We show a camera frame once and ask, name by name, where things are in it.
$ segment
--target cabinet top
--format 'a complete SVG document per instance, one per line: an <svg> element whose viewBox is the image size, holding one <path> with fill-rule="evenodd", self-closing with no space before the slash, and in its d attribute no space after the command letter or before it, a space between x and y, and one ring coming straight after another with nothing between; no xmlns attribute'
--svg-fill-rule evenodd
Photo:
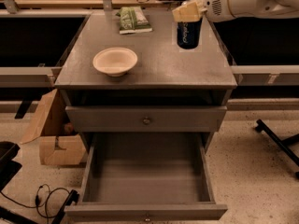
<svg viewBox="0 0 299 224"><path fill-rule="evenodd" d="M170 10L149 8L144 14L153 31L120 35L117 11L94 11L86 22L55 83L63 89L231 89L235 78L217 38L203 19L199 45L181 49ZM137 65L122 77L109 77L93 67L101 50L124 47L138 56Z"/></svg>

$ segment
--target small package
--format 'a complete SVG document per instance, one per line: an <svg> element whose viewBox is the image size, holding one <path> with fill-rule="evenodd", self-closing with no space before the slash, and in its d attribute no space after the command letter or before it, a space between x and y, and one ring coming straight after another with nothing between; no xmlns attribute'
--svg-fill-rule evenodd
<svg viewBox="0 0 299 224"><path fill-rule="evenodd" d="M141 7L122 7L117 13L121 17L120 34L151 32L149 21L144 16Z"/></svg>

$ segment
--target drawer knob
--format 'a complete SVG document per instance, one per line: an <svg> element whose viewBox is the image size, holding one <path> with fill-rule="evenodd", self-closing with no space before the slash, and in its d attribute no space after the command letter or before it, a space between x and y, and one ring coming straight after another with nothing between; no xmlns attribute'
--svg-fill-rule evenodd
<svg viewBox="0 0 299 224"><path fill-rule="evenodd" d="M144 117L144 118L143 118L143 123L144 123L145 125L149 125L149 124L151 123L151 119L150 119L149 117Z"/></svg>

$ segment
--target dark bottle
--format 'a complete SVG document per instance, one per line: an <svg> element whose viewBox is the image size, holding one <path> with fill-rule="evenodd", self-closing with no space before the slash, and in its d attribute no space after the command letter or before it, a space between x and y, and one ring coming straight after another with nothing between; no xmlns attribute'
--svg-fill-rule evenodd
<svg viewBox="0 0 299 224"><path fill-rule="evenodd" d="M178 23L178 45L183 49L194 49L198 46L202 20Z"/></svg>

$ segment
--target black chair leg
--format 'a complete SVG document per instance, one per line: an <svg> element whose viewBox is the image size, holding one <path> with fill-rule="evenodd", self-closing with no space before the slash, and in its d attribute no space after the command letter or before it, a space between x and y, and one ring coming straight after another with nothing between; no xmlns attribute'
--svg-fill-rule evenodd
<svg viewBox="0 0 299 224"><path fill-rule="evenodd" d="M290 138L287 138L285 140L280 140L269 128L266 126L260 119L256 121L258 123L258 126L255 127L255 130L257 132L265 131L270 138L289 156L293 162L299 166L299 158L297 155L295 155L289 148L288 145L294 144L299 141L299 134L294 135Z"/></svg>

